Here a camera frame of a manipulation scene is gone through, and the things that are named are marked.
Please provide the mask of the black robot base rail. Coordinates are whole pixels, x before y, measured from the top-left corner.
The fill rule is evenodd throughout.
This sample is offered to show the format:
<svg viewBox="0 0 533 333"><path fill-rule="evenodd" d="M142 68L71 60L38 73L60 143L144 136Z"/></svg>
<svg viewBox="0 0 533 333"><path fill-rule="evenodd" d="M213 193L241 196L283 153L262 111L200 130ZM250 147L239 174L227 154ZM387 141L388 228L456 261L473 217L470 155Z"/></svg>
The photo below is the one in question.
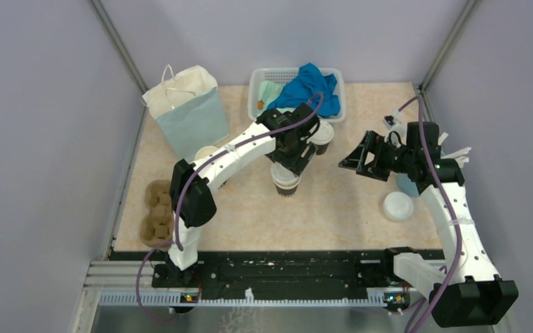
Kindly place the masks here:
<svg viewBox="0 0 533 333"><path fill-rule="evenodd" d="M416 287L389 270L389 250L202 251L183 272L166 254L113 252L84 287L105 305L168 307L406 307Z"/></svg>

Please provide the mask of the stack of white lids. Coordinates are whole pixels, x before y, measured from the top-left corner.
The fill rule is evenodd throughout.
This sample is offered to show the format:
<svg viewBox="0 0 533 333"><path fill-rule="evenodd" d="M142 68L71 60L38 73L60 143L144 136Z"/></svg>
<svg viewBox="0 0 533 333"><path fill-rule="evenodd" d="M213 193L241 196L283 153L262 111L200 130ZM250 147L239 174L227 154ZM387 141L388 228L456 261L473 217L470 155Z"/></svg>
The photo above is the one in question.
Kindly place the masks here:
<svg viewBox="0 0 533 333"><path fill-rule="evenodd" d="M414 210L413 199L400 191L387 194L382 202L382 211L391 221L404 221L412 216Z"/></svg>

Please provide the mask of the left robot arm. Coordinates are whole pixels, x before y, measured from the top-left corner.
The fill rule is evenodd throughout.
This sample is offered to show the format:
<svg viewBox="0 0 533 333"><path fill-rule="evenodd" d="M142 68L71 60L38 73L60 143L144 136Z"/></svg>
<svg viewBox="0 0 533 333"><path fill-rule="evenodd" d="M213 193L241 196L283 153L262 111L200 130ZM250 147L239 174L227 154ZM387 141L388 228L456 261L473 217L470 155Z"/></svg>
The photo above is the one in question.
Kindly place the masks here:
<svg viewBox="0 0 533 333"><path fill-rule="evenodd" d="M217 213L215 195L229 178L265 156L298 178L316 154L310 142L322 128L320 102L309 100L291 112L264 111L246 130L209 156L174 165L169 195L174 231L168 256L169 279L179 287L194 280L202 227Z"/></svg>

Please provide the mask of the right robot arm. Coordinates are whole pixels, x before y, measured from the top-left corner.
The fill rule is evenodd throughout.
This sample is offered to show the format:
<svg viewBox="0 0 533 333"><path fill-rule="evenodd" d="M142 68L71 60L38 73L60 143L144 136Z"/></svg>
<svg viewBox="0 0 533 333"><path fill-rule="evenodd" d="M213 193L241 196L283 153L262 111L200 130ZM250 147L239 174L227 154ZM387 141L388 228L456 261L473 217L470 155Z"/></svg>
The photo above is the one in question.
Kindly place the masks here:
<svg viewBox="0 0 533 333"><path fill-rule="evenodd" d="M403 280L420 292L440 327L496 325L518 299L513 280L505 280L490 260L468 208L465 179L459 164L441 154L439 126L410 122L404 144L372 130L339 167L360 176L386 181L405 174L416 185L429 210L447 263L446 272L428 264L409 248L391 248L379 267L389 286Z"/></svg>

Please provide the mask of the paper coffee cup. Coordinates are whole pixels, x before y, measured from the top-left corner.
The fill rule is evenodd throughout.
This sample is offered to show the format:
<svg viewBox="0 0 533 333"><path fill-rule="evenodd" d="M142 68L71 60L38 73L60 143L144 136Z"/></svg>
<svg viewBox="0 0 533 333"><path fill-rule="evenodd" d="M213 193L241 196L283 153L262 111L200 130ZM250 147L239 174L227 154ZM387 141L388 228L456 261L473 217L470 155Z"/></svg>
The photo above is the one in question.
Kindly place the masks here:
<svg viewBox="0 0 533 333"><path fill-rule="evenodd" d="M323 155L326 153L330 143L327 144L314 144L316 147L316 155Z"/></svg>
<svg viewBox="0 0 533 333"><path fill-rule="evenodd" d="M289 183L289 184L274 182L274 184L275 184L278 195L283 196L283 197L293 196L296 193L297 188L299 186L299 182L294 182L294 183Z"/></svg>

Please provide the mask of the stack of paper cups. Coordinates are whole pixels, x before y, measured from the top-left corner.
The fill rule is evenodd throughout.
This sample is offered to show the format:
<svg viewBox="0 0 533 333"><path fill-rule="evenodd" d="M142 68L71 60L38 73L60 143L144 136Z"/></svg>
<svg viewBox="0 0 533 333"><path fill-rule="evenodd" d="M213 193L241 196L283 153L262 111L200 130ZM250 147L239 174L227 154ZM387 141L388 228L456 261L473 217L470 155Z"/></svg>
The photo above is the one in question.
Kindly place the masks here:
<svg viewBox="0 0 533 333"><path fill-rule="evenodd" d="M218 150L219 149L216 146L204 146L203 148L200 148L196 152L194 159L201 160L201 159L207 158L213 153L216 153Z"/></svg>

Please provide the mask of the white lid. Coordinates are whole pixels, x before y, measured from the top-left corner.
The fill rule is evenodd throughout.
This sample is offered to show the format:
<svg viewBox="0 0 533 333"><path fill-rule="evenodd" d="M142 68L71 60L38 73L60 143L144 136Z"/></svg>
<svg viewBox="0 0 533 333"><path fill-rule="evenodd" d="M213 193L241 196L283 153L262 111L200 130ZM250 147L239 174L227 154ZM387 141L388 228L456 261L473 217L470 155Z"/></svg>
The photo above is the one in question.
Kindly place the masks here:
<svg viewBox="0 0 533 333"><path fill-rule="evenodd" d="M271 177L276 184L284 187L295 186L301 180L300 176L295 175L278 162L271 166Z"/></svg>
<svg viewBox="0 0 533 333"><path fill-rule="evenodd" d="M327 121L320 121L310 141L316 145L326 145L333 140L334 136L334 128Z"/></svg>

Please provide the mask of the brown cardboard cup carrier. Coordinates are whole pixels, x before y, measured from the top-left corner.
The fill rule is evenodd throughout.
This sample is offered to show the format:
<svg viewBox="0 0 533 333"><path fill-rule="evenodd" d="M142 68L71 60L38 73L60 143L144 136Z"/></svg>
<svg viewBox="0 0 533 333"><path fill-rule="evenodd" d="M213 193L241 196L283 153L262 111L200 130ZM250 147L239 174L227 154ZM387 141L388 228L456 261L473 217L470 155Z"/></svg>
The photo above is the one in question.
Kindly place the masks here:
<svg viewBox="0 0 533 333"><path fill-rule="evenodd" d="M154 180L144 192L146 215L140 225L139 238L149 248L172 240L174 216L170 187L170 180Z"/></svg>

